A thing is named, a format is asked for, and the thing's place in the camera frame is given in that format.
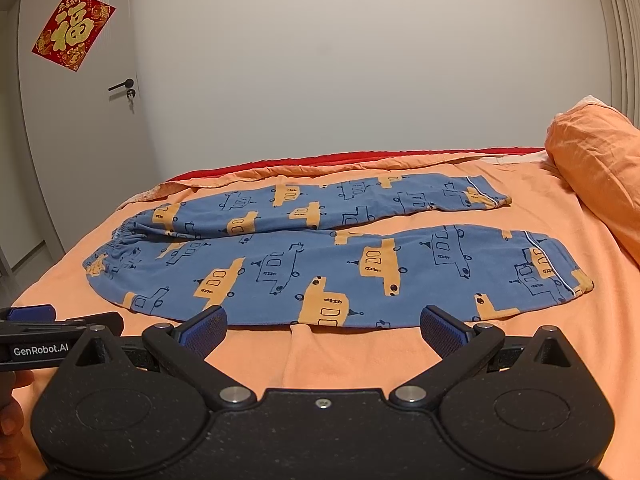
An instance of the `finger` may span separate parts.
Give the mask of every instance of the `finger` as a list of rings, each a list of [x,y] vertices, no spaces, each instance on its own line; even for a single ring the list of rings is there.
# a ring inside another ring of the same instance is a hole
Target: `finger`
[[[23,388],[33,383],[33,372],[31,370],[18,370],[15,373],[14,388]]]
[[[11,402],[0,411],[0,427],[5,435],[18,433],[24,426],[24,413],[18,401]]]
[[[0,474],[9,480],[20,478],[20,458],[15,456],[0,460]]]
[[[12,436],[0,436],[0,459],[14,458],[22,449],[23,437],[21,433]]]

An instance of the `pillow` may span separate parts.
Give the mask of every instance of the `pillow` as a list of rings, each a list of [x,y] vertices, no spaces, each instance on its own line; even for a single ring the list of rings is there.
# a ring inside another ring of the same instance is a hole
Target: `pillow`
[[[640,264],[640,130],[588,96],[556,115],[545,148],[578,197]]]

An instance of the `fu poster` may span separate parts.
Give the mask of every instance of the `fu poster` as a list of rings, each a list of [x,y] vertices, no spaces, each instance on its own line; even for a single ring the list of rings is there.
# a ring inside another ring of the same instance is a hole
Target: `fu poster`
[[[31,51],[77,71],[115,10],[99,0],[62,0]]]

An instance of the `gold chinese character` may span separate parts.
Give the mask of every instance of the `gold chinese character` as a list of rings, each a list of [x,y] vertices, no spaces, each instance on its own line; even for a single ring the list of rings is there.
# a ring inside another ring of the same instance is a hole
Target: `gold chinese character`
[[[89,37],[91,31],[94,30],[94,20],[85,18],[86,2],[81,2],[75,7],[69,9],[71,16],[71,28],[65,34],[65,41],[70,45],[82,43]]]
[[[65,20],[66,18],[66,10],[63,10],[56,16],[56,22],[59,23],[59,26],[56,30],[51,34],[51,41],[53,41],[53,51],[57,50],[65,50],[65,34],[66,30],[69,28],[69,22]]]

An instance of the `orange bedsheet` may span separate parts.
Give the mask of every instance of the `orange bedsheet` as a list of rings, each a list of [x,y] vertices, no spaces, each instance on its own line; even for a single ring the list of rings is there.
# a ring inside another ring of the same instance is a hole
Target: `orange bedsheet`
[[[491,164],[481,157],[469,153],[415,155],[344,167],[247,170],[224,177],[166,184],[137,200],[161,198],[172,192],[168,201],[180,202],[221,192],[221,186],[225,186],[224,191],[251,189],[270,186],[276,179],[284,178],[273,175],[286,175],[288,182],[300,183],[315,175],[322,175],[321,183],[330,183],[377,176],[385,170],[484,175],[495,189],[513,197],[511,206],[491,211],[429,211],[384,219],[356,229],[383,235],[441,224],[472,223],[505,230],[530,230],[558,238],[594,279],[594,291],[565,305],[520,314],[496,324],[511,335],[531,335],[542,324],[555,324],[562,329],[598,381],[616,415],[616,431],[602,470],[612,480],[640,479],[640,324],[634,319],[640,270],[619,247],[606,225],[578,200],[548,161],[509,162],[527,160],[525,156],[508,157],[501,164]],[[125,334],[139,334],[158,318],[133,314],[98,297],[89,287],[81,263],[111,237],[111,231],[124,219],[162,202],[167,199],[132,202],[115,212],[31,286],[16,305],[51,303],[59,318],[118,310],[125,319]],[[381,386],[388,392],[437,360],[417,328],[367,331],[312,328],[302,324],[229,330],[225,341],[208,358],[223,372],[254,389],[258,396],[268,387]],[[16,392],[27,418],[51,374],[52,370],[37,372],[33,386]],[[25,479],[36,479],[44,471],[30,436],[22,461]]]

